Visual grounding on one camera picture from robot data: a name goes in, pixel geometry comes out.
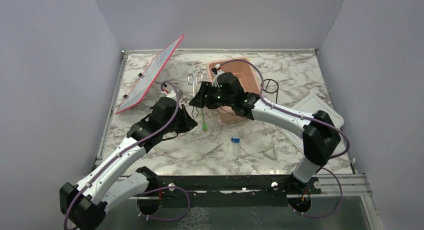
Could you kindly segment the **metal crucible tongs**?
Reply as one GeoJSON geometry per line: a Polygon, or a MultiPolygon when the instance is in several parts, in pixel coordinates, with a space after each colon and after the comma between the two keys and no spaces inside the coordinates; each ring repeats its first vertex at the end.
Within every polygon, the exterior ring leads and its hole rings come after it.
{"type": "MultiPolygon", "coordinates": [[[[198,83],[201,83],[203,80],[203,73],[201,71],[197,72],[196,75],[190,73],[187,77],[188,85],[192,86],[192,96],[194,97],[198,92],[198,83]]],[[[199,110],[196,107],[193,107],[191,111],[192,118],[196,121],[199,115],[199,110]]]]}

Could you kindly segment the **green red yellow stirring rods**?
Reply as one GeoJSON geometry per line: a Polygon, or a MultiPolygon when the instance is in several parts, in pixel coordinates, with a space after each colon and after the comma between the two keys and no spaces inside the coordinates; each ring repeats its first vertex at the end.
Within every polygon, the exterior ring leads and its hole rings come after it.
{"type": "Polygon", "coordinates": [[[208,126],[205,119],[204,109],[201,109],[201,119],[202,119],[202,130],[206,132],[208,130],[208,126]]]}

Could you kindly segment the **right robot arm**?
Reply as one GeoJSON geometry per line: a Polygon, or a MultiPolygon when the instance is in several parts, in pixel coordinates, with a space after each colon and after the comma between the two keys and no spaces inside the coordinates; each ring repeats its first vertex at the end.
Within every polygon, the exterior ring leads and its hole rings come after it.
{"type": "Polygon", "coordinates": [[[208,109],[230,107],[239,117],[275,125],[301,138],[304,156],[288,180],[289,189],[296,194],[308,188],[312,176],[327,164],[341,141],[325,111],[302,112],[271,103],[257,93],[245,91],[230,72],[220,74],[213,82],[201,82],[189,105],[208,109]]]}

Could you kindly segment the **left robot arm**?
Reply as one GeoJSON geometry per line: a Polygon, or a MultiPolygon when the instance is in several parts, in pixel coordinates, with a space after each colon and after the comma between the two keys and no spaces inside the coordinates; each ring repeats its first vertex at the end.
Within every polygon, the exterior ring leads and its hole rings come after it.
{"type": "Polygon", "coordinates": [[[67,182],[60,188],[63,228],[67,230],[68,222],[72,222],[75,229],[94,230],[106,214],[122,202],[137,194],[155,193],[157,181],[142,172],[135,172],[125,180],[119,178],[164,141],[164,135],[187,133],[197,125],[178,98],[161,97],[150,114],[130,127],[121,144],[106,160],[77,183],[67,182]]]}

